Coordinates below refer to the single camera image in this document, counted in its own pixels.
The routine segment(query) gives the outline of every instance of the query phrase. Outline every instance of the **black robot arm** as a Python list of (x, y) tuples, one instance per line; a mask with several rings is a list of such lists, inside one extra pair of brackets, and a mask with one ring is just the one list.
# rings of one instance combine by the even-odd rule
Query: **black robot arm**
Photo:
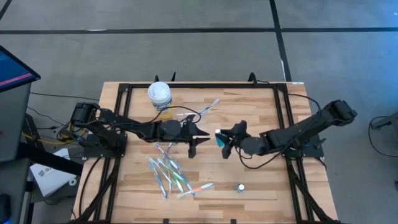
[(194, 136), (209, 135), (196, 126), (193, 122), (194, 116), (188, 116), (182, 125), (179, 121), (173, 119), (142, 123), (115, 114), (109, 109), (101, 109), (96, 103), (77, 103), (70, 123), (75, 127), (86, 128), (92, 134), (87, 139), (83, 139), (65, 129), (62, 130), (62, 134), (76, 139), (88, 151), (90, 151), (90, 147), (100, 147), (112, 152), (111, 155), (123, 155), (126, 147), (126, 135), (115, 131), (115, 128), (119, 128), (134, 133), (145, 142), (188, 143), (190, 146), (188, 156), (193, 158), (196, 155), (196, 146), (209, 140), (209, 138), (194, 138)]
[(326, 105), (317, 114), (285, 129), (276, 129), (252, 137), (246, 132), (247, 124), (241, 121), (232, 129), (221, 129), (216, 137), (224, 143), (223, 158), (231, 154), (231, 148), (241, 148), (246, 154), (263, 156), (280, 152), (286, 147), (302, 149), (313, 136), (330, 126), (344, 126), (354, 121), (357, 113), (345, 101), (336, 100)]

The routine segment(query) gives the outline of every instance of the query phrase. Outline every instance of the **concrete floor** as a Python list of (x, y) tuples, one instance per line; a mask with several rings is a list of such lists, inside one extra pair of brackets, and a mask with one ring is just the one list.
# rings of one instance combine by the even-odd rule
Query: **concrete floor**
[[(393, 0), (276, 0), (282, 28), (398, 27)], [(0, 30), (273, 27), (267, 0), (13, 0)], [(346, 100), (358, 112), (321, 136), (338, 216), (346, 223), (396, 223), (398, 159), (371, 148), (371, 118), (398, 112), (398, 32), (283, 33), (293, 81), (321, 106)], [(255, 72), (284, 81), (277, 40), (269, 33), (0, 35), (0, 44), (41, 74), (32, 91), (100, 96), (105, 81), (241, 81)], [(59, 121), (78, 100), (31, 95), (29, 106)], [(37, 126), (53, 123), (31, 113)], [(372, 133), (398, 155), (391, 128)], [(72, 199), (38, 203), (33, 223), (66, 222)]]

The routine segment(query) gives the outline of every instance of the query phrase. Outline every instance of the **computer screen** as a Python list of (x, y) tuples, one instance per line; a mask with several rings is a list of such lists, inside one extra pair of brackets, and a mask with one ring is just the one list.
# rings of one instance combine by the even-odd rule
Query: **computer screen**
[(0, 92), (38, 79), (38, 74), (0, 46)]

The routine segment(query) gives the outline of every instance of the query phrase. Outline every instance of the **wire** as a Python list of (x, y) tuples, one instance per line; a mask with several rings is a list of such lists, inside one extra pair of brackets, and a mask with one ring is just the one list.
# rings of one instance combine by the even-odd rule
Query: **wire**
[(77, 99), (84, 99), (84, 100), (95, 100), (95, 101), (99, 101), (99, 99), (88, 98), (88, 97), (82, 97), (82, 96), (54, 95), (54, 94), (34, 93), (34, 92), (31, 92), (30, 94), (40, 95), (40, 96), (54, 96), (54, 97), (62, 97), (62, 98), (77, 98)]
[(36, 128), (37, 130), (46, 130), (46, 129), (50, 129), (50, 130), (55, 130), (55, 129), (57, 129), (57, 128), (61, 128), (63, 125), (60, 125), (60, 126), (51, 126), (51, 127), (48, 127), (48, 128)]
[[(86, 129), (83, 129), (83, 131), (80, 133), (80, 136), (84, 135), (85, 132), (86, 132)], [(22, 135), (25, 138), (29, 138), (30, 140), (33, 140), (33, 137), (29, 136), (28, 134), (22, 133)], [(66, 141), (66, 142), (52, 142), (52, 141), (46, 141), (46, 140), (38, 139), (37, 141), (42, 142), (42, 143), (47, 143), (47, 144), (63, 146), (63, 145), (70, 144), (70, 143), (74, 142), (75, 140), (72, 139), (72, 140), (69, 140), (69, 141)]]
[(35, 110), (35, 109), (33, 109), (33, 108), (29, 107), (29, 106), (28, 106), (28, 108), (29, 108), (29, 109), (31, 109), (32, 111), (34, 111), (35, 113), (37, 113), (37, 114), (38, 114), (38, 115), (40, 115), (40, 116), (43, 116), (43, 117), (49, 118), (50, 120), (54, 121), (55, 123), (58, 123), (58, 124), (64, 125), (63, 123), (61, 123), (61, 122), (59, 122), (59, 121), (56, 121), (56, 120), (52, 119), (52, 118), (51, 118), (49, 115), (44, 115), (44, 114), (41, 114), (41, 113), (37, 112), (37, 110)]
[(79, 154), (81, 154), (81, 153), (83, 153), (83, 152), (78, 152), (78, 153), (73, 154), (73, 155), (71, 155), (71, 156), (66, 155), (66, 156), (62, 156), (62, 157), (63, 157), (63, 158), (66, 158), (66, 157), (69, 157), (69, 158), (80, 158), (80, 157), (77, 157), (77, 155), (79, 155)]
[(325, 162), (320, 158), (320, 157), (314, 157), (316, 160), (318, 160), (324, 167), (325, 167), (325, 170), (327, 171), (328, 170), (328, 167), (326, 166), (326, 164), (325, 164)]
[[(59, 141), (59, 139), (57, 139), (57, 138), (54, 138), (54, 137), (51, 137), (51, 136), (46, 136), (46, 135), (44, 135), (44, 134), (40, 134), (39, 136), (40, 136), (40, 137), (50, 138), (50, 139), (54, 139), (54, 140)], [(72, 144), (72, 145), (74, 145), (74, 146), (81, 146), (81, 145), (75, 144), (75, 143), (69, 143), (69, 144)]]
[(373, 122), (375, 119), (386, 118), (386, 117), (387, 117), (387, 116), (378, 116), (378, 117), (373, 118), (373, 119), (371, 120), (371, 122), (369, 122), (369, 127), (368, 127), (369, 142), (371, 143), (373, 149), (374, 149), (376, 152), (378, 152), (379, 154), (381, 154), (381, 155), (383, 155), (383, 156), (387, 156), (387, 157), (398, 158), (398, 156), (387, 155), (387, 154), (385, 154), (385, 153), (382, 153), (381, 151), (379, 151), (378, 149), (376, 149), (376, 147), (374, 146), (374, 144), (373, 144), (373, 142), (372, 142), (372, 138), (371, 138), (371, 126), (372, 126), (372, 122)]
[[(268, 81), (260, 81), (260, 80), (257, 80), (257, 82), (269, 83)], [(276, 88), (276, 87), (273, 87), (273, 89), (279, 90), (279, 91), (281, 91), (282, 93), (284, 93), (282, 90), (280, 90), (280, 89), (278, 89), (278, 88)], [(243, 160), (242, 160), (242, 155), (241, 155), (241, 148), (239, 148), (239, 153), (238, 153), (238, 154), (239, 154), (239, 160), (241, 161), (242, 165), (244, 165), (244, 166), (247, 167), (248, 169), (258, 169), (258, 168), (261, 168), (261, 167), (267, 165), (267, 164), (270, 163), (271, 161), (273, 161), (276, 157), (278, 157), (278, 156), (281, 155), (284, 151), (286, 151), (286, 149), (288, 149), (288, 148), (290, 147), (290, 145), (293, 143), (293, 141), (294, 141), (297, 137), (299, 137), (302, 133), (305, 133), (314, 123), (316, 123), (316, 122), (320, 119), (320, 116), (321, 116), (321, 107), (319, 106), (319, 103), (318, 103), (316, 100), (314, 100), (314, 99), (312, 99), (312, 98), (310, 98), (310, 97), (308, 97), (308, 96), (299, 95), (299, 94), (294, 94), (294, 93), (288, 93), (288, 95), (289, 95), (289, 96), (300, 96), (300, 97), (304, 97), (304, 98), (306, 98), (306, 99), (308, 99), (308, 100), (314, 102), (314, 103), (317, 105), (317, 107), (318, 107), (318, 112), (317, 112), (318, 116), (317, 116), (317, 118), (314, 119), (310, 124), (308, 124), (307, 127), (305, 127), (300, 133), (296, 134), (296, 135), (283, 147), (283, 149), (282, 149), (281, 151), (279, 151), (276, 155), (274, 155), (272, 158), (270, 158), (267, 162), (265, 162), (265, 163), (263, 163), (263, 164), (261, 164), (261, 165), (259, 165), (259, 166), (257, 166), (257, 167), (249, 167), (248, 165), (246, 165), (246, 164), (243, 162)]]
[(47, 202), (46, 200), (44, 200), (44, 203), (46, 203), (47, 205), (56, 205), (56, 204), (60, 203), (60, 202), (61, 202), (63, 199), (65, 199), (65, 198), (74, 198), (74, 197), (76, 197), (76, 195), (69, 195), (69, 196), (64, 196), (64, 197), (58, 199), (58, 200), (57, 200), (56, 202), (54, 202), (54, 203)]
[(168, 106), (168, 107), (165, 107), (165, 108), (163, 108), (162, 110), (160, 110), (160, 111), (157, 113), (156, 117), (153, 118), (153, 119), (150, 120), (150, 121), (146, 121), (146, 122), (143, 122), (143, 123), (137, 123), (137, 124), (134, 124), (134, 123), (131, 123), (131, 122), (128, 122), (128, 123), (116, 123), (116, 124), (112, 124), (112, 125), (108, 126), (107, 129), (113, 128), (113, 127), (116, 127), (116, 126), (120, 126), (120, 125), (125, 125), (125, 124), (131, 124), (131, 125), (133, 125), (133, 126), (140, 126), (140, 125), (144, 125), (144, 124), (149, 124), (149, 123), (155, 121), (155, 120), (160, 116), (160, 114), (161, 114), (163, 111), (165, 111), (165, 110), (167, 110), (167, 109), (171, 109), (171, 108), (183, 108), (183, 109), (189, 110), (189, 111), (194, 112), (195, 114), (199, 115), (198, 120), (195, 121), (195, 122), (193, 122), (194, 124), (196, 124), (197, 122), (199, 122), (199, 121), (201, 120), (201, 114), (200, 114), (199, 112), (197, 112), (197, 111), (191, 109), (191, 108), (187, 108), (186, 106)]
[(102, 122), (102, 121), (99, 121), (99, 120), (95, 119), (95, 120), (92, 120), (92, 121), (87, 122), (87, 123), (79, 123), (79, 125), (89, 125), (89, 124), (93, 124), (93, 123), (97, 123), (97, 122)]
[(76, 215), (75, 215), (75, 212), (73, 212), (73, 209), (72, 209), (72, 215), (73, 215), (73, 219), (76, 220)]
[(80, 199), (79, 199), (79, 217), (81, 216), (81, 204), (82, 204), (82, 201), (83, 201), (83, 193), (84, 193), (85, 188), (86, 188), (87, 180), (88, 180), (91, 172), (93, 171), (95, 165), (97, 165), (97, 163), (98, 163), (98, 161), (100, 161), (100, 159), (101, 158), (99, 157), (97, 160), (95, 160), (94, 164), (91, 166), (90, 170), (87, 173), (87, 176), (86, 176), (85, 182), (83, 184), (83, 187), (81, 188)]
[(81, 128), (78, 128), (78, 129), (75, 131), (75, 127), (73, 127), (72, 133), (76, 133), (76, 132), (78, 132), (78, 131), (80, 131), (80, 130), (81, 130)]
[(241, 157), (242, 159), (252, 159), (253, 158), (253, 155), (250, 155), (250, 157), (242, 156), (242, 154), (240, 152), (238, 152), (238, 149), (236, 147), (234, 147), (234, 148), (235, 148), (236, 153), (238, 153), (239, 157)]

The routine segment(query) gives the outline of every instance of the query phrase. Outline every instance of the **wooden table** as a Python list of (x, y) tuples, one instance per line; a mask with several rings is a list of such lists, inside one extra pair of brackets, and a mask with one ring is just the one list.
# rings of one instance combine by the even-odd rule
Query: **wooden table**
[[(102, 108), (114, 109), (118, 85), (118, 82), (104, 84), (99, 101)], [(287, 87), (289, 93), (307, 94), (302, 83), (288, 83)], [(221, 149), (217, 146), (213, 134), (215, 129), (229, 129), (242, 119), (248, 122), (248, 133), (254, 136), (269, 129), (278, 129), (279, 122), (272, 90), (172, 88), (172, 97), (174, 105), (194, 110), (203, 109), (215, 98), (220, 99), (220, 102), (197, 124), (200, 129), (211, 133), (211, 140), (197, 147), (196, 157), (188, 158), (187, 144), (173, 146), (170, 150), (172, 157), (182, 166), (183, 173), (193, 187), (214, 182), (215, 188), (200, 192), (196, 197), (188, 196), (183, 199), (177, 199), (177, 189), (173, 189), (169, 199), (164, 199), (146, 159), (148, 156), (160, 156), (160, 152), (154, 144), (146, 143), (134, 134), (128, 133), (126, 155), (121, 160), (119, 171), (112, 223), (162, 223), (163, 218), (169, 218), (171, 223), (229, 223), (231, 219), (237, 219), (238, 223), (295, 223), (284, 158), (278, 157), (258, 170), (247, 169), (240, 163), (234, 151), (229, 159), (222, 158)], [(295, 123), (311, 115), (307, 99), (291, 96), (290, 104)], [(147, 89), (134, 89), (129, 118), (148, 121), (155, 115), (156, 111), (149, 101)], [(254, 156), (246, 162), (250, 166), (255, 166), (270, 159), (271, 156)], [(83, 209), (98, 192), (103, 160), (99, 161), (88, 180), (83, 196)], [(95, 159), (89, 159), (85, 162), (82, 180), (86, 178), (94, 161)], [(330, 217), (337, 219), (325, 168), (312, 158), (304, 159), (304, 168), (310, 193)], [(236, 192), (238, 184), (244, 184), (243, 193)], [(76, 214), (78, 214), (82, 185), (83, 181), (80, 182), (73, 208)], [(301, 193), (298, 194), (302, 216), (306, 219), (303, 198)], [(103, 200), (101, 218), (105, 217), (107, 203), (108, 194)]]

